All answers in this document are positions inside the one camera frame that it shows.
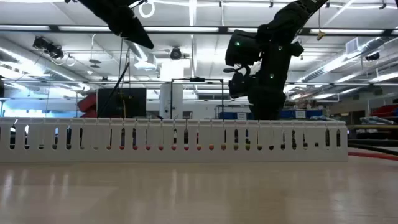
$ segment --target table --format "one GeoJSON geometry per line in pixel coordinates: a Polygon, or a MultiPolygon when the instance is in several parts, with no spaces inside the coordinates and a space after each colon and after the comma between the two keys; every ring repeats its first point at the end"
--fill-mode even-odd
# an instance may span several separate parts
{"type": "Polygon", "coordinates": [[[398,162],[0,164],[0,223],[398,223],[398,162]]]}

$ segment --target red object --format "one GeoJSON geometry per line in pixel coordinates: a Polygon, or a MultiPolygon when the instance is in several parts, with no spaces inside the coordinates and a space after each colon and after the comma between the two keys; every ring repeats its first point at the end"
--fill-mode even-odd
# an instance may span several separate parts
{"type": "Polygon", "coordinates": [[[381,107],[375,109],[371,113],[371,116],[378,116],[380,118],[393,117],[393,116],[395,116],[394,111],[397,108],[398,108],[398,105],[381,106],[381,107]]]}
{"type": "Polygon", "coordinates": [[[97,111],[95,109],[90,109],[85,114],[83,114],[81,117],[82,118],[96,118],[97,111]]]}
{"type": "Polygon", "coordinates": [[[87,112],[91,110],[92,108],[96,108],[97,104],[97,96],[95,93],[90,93],[86,98],[80,100],[77,103],[77,107],[79,107],[79,110],[81,112],[87,112]]]}
{"type": "Polygon", "coordinates": [[[378,159],[388,159],[392,161],[398,161],[398,156],[381,154],[381,153],[366,153],[366,152],[348,152],[349,156],[369,157],[378,159]]]}

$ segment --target red wire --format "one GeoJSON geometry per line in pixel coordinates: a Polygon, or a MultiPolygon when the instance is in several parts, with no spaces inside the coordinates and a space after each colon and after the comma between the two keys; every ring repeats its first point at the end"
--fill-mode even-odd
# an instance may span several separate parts
{"type": "Polygon", "coordinates": [[[398,161],[398,156],[392,156],[381,153],[366,153],[366,152],[348,152],[349,156],[359,156],[368,158],[388,159],[392,161],[398,161]]]}

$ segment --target computer monitor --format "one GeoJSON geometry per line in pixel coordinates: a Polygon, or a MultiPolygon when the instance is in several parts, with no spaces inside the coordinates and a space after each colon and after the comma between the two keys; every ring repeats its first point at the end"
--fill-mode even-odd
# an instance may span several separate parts
{"type": "MultiPolygon", "coordinates": [[[[99,89],[97,93],[97,113],[111,94],[111,88],[99,89]]],[[[145,118],[147,105],[146,88],[123,88],[116,90],[104,108],[101,118],[145,118]]]]}

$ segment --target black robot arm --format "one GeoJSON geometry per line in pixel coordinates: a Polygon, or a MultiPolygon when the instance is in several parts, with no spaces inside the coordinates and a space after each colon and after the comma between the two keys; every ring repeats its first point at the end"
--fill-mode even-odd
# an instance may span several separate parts
{"type": "Polygon", "coordinates": [[[116,35],[135,42],[144,47],[153,49],[150,40],[141,22],[129,7],[139,0],[79,0],[96,16],[106,22],[109,29],[116,35]]]}
{"type": "Polygon", "coordinates": [[[304,49],[293,40],[309,18],[327,0],[299,0],[289,3],[268,24],[259,26],[257,34],[236,30],[231,37],[226,64],[244,67],[261,61],[255,75],[236,72],[228,83],[232,98],[248,96],[255,119],[278,119],[286,100],[283,89],[292,56],[304,49]]]}

